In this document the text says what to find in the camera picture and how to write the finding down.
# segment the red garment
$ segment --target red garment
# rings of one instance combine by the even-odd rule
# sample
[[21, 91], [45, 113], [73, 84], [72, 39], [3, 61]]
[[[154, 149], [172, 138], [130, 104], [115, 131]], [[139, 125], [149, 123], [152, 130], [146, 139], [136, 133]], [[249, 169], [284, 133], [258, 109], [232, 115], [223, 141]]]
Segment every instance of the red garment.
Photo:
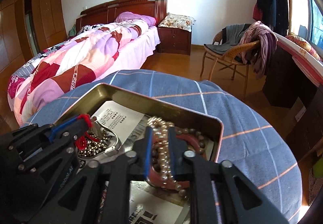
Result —
[[263, 16], [263, 12], [261, 9], [258, 8], [257, 4], [255, 5], [254, 8], [254, 16], [253, 19], [255, 19], [256, 21], [262, 21], [262, 16]]

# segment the chair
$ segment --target chair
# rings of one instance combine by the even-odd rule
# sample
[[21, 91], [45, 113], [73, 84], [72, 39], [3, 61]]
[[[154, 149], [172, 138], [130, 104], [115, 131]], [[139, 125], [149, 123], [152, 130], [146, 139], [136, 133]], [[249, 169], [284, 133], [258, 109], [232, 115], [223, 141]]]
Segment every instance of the chair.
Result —
[[[215, 42], [218, 42], [220, 44], [221, 40], [222, 40], [222, 31], [219, 32], [214, 37], [212, 44], [214, 45]], [[202, 74], [203, 74], [203, 71], [204, 71], [205, 58], [208, 58], [208, 59], [211, 59], [211, 60], [214, 61], [213, 66], [212, 66], [211, 71], [210, 71], [210, 74], [209, 74], [209, 79], [208, 79], [209, 81], [211, 81], [212, 74], [213, 74], [215, 65], [218, 62], [218, 60], [222, 60], [224, 62], [229, 63], [230, 65], [226, 65], [224, 63], [219, 62], [220, 64], [225, 66], [225, 67], [221, 68], [219, 71], [224, 70], [226, 68], [230, 68], [231, 70], [233, 70], [233, 75], [231, 77], [231, 80], [233, 80], [235, 78], [235, 73], [238, 73], [239, 75], [244, 77], [244, 89], [243, 89], [243, 98], [242, 98], [242, 100], [244, 101], [245, 100], [245, 93], [246, 93], [246, 90], [247, 90], [247, 84], [248, 84], [248, 72], [249, 72], [250, 63], [243, 64], [242, 62], [239, 62], [239, 61], [235, 60], [235, 57], [238, 56], [239, 53], [241, 53], [241, 52], [257, 49], [259, 47], [260, 47], [260, 41], [258, 40], [258, 41], [248, 43], [248, 44], [233, 46], [227, 52], [225, 52], [223, 55], [221, 55], [221, 54], [217, 54], [217, 53], [213, 52], [206, 45], [204, 45], [205, 52], [204, 52], [204, 55], [203, 55], [202, 70], [201, 70], [200, 77], [202, 77]], [[237, 65], [245, 65], [246, 66], [245, 75], [236, 70]]]

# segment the wooden headboard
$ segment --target wooden headboard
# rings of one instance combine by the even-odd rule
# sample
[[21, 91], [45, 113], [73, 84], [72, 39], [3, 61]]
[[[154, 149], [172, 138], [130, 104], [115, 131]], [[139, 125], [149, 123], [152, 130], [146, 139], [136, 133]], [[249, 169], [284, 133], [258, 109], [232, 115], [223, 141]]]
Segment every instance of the wooden headboard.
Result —
[[167, 0], [114, 0], [93, 6], [76, 19], [76, 31], [85, 25], [113, 23], [122, 12], [155, 17], [158, 25], [166, 17]]

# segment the gray garment on chair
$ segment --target gray garment on chair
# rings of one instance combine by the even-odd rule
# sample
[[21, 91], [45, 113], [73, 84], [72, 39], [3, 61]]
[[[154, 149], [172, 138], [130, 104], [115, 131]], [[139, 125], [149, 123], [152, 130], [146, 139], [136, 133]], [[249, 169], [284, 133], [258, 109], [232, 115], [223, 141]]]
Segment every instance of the gray garment on chair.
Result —
[[242, 24], [242, 25], [229, 25], [226, 27], [227, 30], [227, 41], [222, 45], [206, 45], [213, 52], [223, 55], [227, 52], [232, 46], [237, 45], [245, 31], [248, 29], [250, 25]]

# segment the blue tablecloth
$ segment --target blue tablecloth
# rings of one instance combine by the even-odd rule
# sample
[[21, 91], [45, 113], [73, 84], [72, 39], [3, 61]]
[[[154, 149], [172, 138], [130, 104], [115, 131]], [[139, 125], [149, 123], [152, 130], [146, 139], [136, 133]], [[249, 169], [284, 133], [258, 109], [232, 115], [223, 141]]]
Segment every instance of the blue tablecloth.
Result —
[[53, 123], [97, 83], [113, 84], [221, 119], [224, 132], [218, 161], [233, 161], [290, 223], [298, 222], [302, 181], [292, 152], [262, 116], [210, 81], [197, 82], [150, 70], [118, 71], [54, 100], [26, 125]]

